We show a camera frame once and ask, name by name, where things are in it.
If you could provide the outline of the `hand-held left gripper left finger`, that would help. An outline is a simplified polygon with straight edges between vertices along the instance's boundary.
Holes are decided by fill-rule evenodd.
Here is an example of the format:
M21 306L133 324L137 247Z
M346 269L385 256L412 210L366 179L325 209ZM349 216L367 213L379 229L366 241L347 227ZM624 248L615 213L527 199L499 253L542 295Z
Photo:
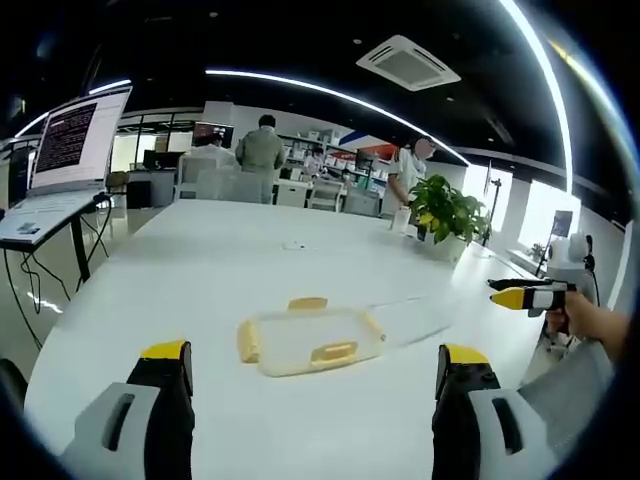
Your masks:
M78 415L60 461L76 479L190 479L192 397L191 343L153 345Z

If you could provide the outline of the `person's right hand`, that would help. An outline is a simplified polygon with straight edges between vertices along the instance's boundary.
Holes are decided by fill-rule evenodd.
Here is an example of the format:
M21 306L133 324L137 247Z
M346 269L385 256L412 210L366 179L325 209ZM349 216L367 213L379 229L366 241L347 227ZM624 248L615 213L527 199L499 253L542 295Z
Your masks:
M603 341L609 314L609 310L594 305L583 294L566 291L564 306L546 312L546 332L558 333L566 328L570 335Z

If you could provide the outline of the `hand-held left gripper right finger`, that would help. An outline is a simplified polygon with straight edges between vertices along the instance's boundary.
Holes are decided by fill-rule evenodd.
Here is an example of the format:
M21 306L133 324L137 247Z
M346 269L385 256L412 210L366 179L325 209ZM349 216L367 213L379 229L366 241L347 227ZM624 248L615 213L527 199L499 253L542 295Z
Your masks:
M439 346L432 432L434 479L545 479L557 465L541 417L470 347Z

